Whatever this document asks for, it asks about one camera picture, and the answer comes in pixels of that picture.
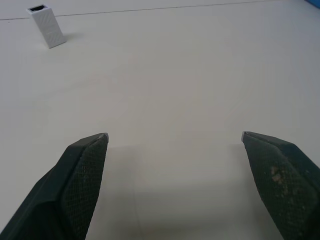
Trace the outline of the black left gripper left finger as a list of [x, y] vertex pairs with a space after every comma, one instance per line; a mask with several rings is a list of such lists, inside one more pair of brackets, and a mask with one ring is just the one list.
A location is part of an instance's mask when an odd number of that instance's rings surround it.
[[69, 145], [56, 165], [36, 182], [0, 240], [85, 240], [98, 201], [107, 133]]

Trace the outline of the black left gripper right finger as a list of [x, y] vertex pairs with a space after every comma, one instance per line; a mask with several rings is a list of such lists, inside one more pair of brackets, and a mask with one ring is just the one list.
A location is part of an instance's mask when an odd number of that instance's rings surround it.
[[320, 168], [295, 144], [241, 136], [259, 196], [284, 240], [320, 240]]

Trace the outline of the white socket block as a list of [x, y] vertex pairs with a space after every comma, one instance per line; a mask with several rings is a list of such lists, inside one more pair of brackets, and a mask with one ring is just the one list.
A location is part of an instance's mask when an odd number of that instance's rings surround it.
[[26, 11], [49, 49], [67, 42], [51, 7], [40, 4], [27, 8]]

